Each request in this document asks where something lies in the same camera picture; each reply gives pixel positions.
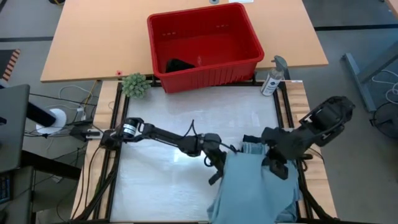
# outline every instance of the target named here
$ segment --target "crumpled fabric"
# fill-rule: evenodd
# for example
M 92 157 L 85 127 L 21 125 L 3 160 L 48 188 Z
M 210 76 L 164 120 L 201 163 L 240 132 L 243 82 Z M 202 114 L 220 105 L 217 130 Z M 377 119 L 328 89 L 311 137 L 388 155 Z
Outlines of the crumpled fabric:
M 261 166 L 268 147 L 243 142 L 242 152 L 229 152 L 217 196 L 207 210 L 211 223 L 295 222 L 299 173 L 288 162 L 289 177 L 282 180 L 269 166 Z

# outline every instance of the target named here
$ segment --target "spray bottle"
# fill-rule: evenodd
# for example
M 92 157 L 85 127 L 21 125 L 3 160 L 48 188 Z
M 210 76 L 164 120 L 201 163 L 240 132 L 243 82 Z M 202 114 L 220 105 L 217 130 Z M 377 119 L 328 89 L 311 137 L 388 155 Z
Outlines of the spray bottle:
M 287 63 L 281 56 L 274 56 L 271 62 L 275 62 L 276 68 L 269 71 L 266 81 L 262 84 L 261 93 L 264 96 L 271 96 L 278 87 L 279 82 L 284 78 L 285 73 L 288 72 Z

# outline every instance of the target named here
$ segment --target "potted succulent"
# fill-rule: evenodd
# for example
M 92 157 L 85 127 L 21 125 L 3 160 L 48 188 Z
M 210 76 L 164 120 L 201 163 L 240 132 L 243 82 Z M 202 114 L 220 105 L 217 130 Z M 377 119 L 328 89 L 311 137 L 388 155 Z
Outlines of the potted succulent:
M 143 98 L 146 90 L 150 88 L 150 80 L 146 80 L 146 76 L 140 73 L 130 74 L 122 80 L 122 92 L 127 97 Z

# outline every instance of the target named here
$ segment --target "black object in bin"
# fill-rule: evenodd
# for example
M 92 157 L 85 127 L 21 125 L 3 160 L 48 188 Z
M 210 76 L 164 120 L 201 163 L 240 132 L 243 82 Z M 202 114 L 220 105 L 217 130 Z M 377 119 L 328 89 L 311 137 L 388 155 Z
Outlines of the black object in bin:
M 189 68 L 195 68 L 195 66 L 181 61 L 180 59 L 173 58 L 167 61 L 166 73 L 186 70 Z

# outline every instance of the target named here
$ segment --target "red basket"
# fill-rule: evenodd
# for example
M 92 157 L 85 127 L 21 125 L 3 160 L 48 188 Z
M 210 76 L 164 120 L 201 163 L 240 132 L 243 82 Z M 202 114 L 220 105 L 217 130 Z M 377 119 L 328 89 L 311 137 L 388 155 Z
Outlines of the red basket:
M 148 17 L 152 66 L 166 93 L 250 79 L 264 52 L 239 3 Z M 195 68 L 166 73 L 172 58 Z

